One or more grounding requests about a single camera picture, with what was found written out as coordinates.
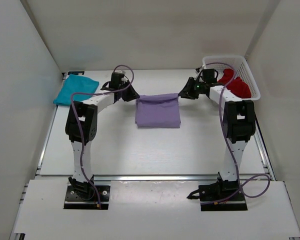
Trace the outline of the teal t shirt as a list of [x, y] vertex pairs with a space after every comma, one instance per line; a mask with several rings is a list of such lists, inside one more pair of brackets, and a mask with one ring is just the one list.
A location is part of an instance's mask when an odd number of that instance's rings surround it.
[[99, 87], [99, 82], [89, 77], [70, 74], [64, 81], [64, 84], [53, 103], [57, 106], [70, 106], [73, 93], [93, 94]]

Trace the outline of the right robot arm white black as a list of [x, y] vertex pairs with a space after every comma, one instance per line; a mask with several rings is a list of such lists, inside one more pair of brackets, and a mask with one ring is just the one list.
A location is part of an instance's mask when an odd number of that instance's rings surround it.
[[239, 189], [238, 169], [244, 149], [256, 131], [254, 103], [236, 96], [223, 83], [219, 83], [219, 73], [215, 69], [196, 68], [195, 71], [196, 76], [188, 78], [178, 96], [196, 100], [199, 95], [206, 95], [218, 104], [226, 150], [223, 169], [213, 186], [216, 197], [226, 200]]

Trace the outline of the red t shirt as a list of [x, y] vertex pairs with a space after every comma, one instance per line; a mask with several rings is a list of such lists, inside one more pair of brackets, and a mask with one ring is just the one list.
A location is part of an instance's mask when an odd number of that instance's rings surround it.
[[[226, 68], [223, 70], [223, 76], [218, 82], [222, 85], [226, 85], [233, 76], [234, 71], [230, 68]], [[239, 98], [249, 99], [252, 97], [249, 86], [243, 82], [239, 76], [235, 77], [226, 88]]]

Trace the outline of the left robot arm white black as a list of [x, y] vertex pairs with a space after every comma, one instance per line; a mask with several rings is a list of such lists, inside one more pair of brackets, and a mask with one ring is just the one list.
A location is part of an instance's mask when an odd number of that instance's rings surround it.
[[138, 99], [140, 96], [132, 82], [123, 71], [114, 71], [100, 92], [75, 92], [70, 97], [65, 133], [73, 150], [74, 173], [68, 180], [73, 191], [84, 201], [101, 201], [91, 165], [91, 145], [97, 135], [98, 114], [119, 100]]

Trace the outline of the lavender t shirt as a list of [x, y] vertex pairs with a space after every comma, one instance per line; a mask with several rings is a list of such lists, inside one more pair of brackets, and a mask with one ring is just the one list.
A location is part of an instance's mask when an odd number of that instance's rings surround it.
[[177, 93], [141, 95], [135, 101], [138, 128], [178, 129], [181, 126]]

